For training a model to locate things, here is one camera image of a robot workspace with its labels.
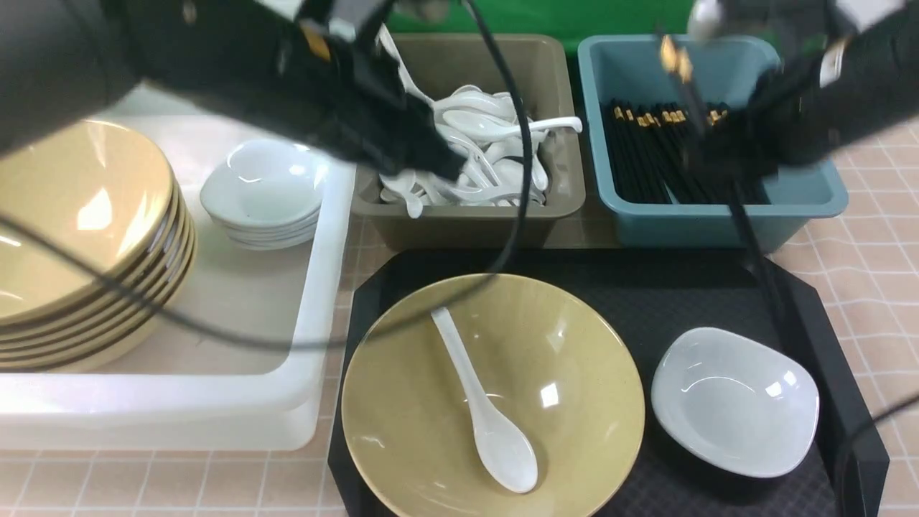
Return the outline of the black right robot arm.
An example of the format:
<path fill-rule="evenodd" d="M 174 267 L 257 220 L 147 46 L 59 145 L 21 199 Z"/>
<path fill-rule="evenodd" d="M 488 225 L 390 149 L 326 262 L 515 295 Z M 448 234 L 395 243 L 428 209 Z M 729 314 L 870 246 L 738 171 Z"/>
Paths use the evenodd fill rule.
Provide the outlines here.
<path fill-rule="evenodd" d="M 909 1 L 823 52 L 762 73 L 744 108 L 690 144 L 686 163 L 712 179 L 759 179 L 813 166 L 917 109 L 918 10 Z"/>

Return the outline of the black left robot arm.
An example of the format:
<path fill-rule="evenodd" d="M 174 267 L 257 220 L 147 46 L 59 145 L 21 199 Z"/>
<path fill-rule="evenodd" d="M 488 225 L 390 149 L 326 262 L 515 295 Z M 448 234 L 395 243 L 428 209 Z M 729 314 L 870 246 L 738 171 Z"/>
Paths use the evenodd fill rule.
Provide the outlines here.
<path fill-rule="evenodd" d="M 142 82 L 204 111 L 394 176 L 455 180 L 463 158 L 377 35 L 393 1 L 4 1 L 2 154 Z"/>

